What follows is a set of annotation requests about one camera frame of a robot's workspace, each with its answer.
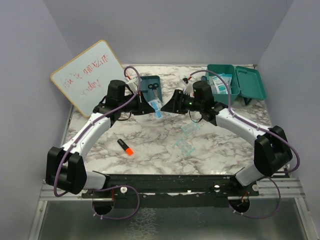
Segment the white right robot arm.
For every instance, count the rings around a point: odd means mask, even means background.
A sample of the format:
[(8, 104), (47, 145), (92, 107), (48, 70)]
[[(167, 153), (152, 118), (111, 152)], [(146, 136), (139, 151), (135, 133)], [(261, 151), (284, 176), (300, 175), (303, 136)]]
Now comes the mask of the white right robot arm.
[(242, 195), (256, 180), (271, 177), (293, 158), (281, 127), (264, 129), (248, 119), (239, 120), (229, 112), (227, 105), (214, 100), (210, 86), (204, 81), (195, 82), (193, 92), (194, 96), (189, 96), (176, 89), (161, 111), (183, 115), (198, 112), (205, 121), (231, 131), (253, 146), (253, 162), (231, 178), (229, 189), (234, 195)]

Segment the teal divided tray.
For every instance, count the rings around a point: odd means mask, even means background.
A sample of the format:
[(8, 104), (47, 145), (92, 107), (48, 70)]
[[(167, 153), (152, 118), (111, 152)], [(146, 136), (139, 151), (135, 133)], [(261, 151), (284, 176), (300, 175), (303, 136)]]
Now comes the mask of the teal divided tray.
[(163, 102), (161, 80), (158, 75), (141, 76), (140, 92), (146, 102), (159, 100)]

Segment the blue alcohol pad sachets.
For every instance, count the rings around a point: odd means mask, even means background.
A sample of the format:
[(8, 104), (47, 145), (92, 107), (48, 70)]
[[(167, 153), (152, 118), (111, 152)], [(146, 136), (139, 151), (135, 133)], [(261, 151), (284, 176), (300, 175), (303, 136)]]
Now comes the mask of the blue alcohol pad sachets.
[(162, 108), (162, 102), (160, 101), (159, 98), (155, 98), (153, 100), (150, 100), (148, 102), (148, 104), (154, 109), (155, 111), (155, 118), (156, 119), (161, 119), (163, 117), (163, 114), (161, 112), (161, 108)]

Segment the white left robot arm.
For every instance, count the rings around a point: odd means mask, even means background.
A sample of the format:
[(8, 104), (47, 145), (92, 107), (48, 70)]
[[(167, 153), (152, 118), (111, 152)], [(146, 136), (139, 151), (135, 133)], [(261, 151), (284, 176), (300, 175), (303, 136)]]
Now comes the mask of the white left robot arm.
[(143, 94), (125, 94), (122, 80), (109, 83), (106, 96), (94, 107), (88, 122), (62, 147), (52, 147), (47, 154), (45, 182), (68, 193), (93, 190), (97, 196), (106, 197), (111, 190), (106, 175), (86, 171), (84, 159), (97, 140), (108, 131), (123, 112), (132, 115), (154, 113)]

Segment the black handled scissors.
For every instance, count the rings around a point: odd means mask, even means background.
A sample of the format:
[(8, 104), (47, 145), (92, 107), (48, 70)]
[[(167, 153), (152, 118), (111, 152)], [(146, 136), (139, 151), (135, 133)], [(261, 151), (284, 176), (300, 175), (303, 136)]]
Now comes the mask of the black handled scissors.
[(151, 83), (148, 85), (148, 89), (149, 90), (152, 90), (153, 92), (153, 97), (150, 97), (150, 100), (155, 100), (155, 99), (158, 99), (159, 96), (158, 96), (158, 87), (159, 87), (159, 84), (158, 83)]

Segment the small gauze dressing packet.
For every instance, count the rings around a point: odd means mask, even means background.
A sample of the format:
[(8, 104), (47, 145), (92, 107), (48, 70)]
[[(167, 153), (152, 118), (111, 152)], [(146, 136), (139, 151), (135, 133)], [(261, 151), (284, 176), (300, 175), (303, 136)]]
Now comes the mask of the small gauze dressing packet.
[(217, 76), (210, 76), (208, 82), (213, 94), (227, 94), (226, 86)]

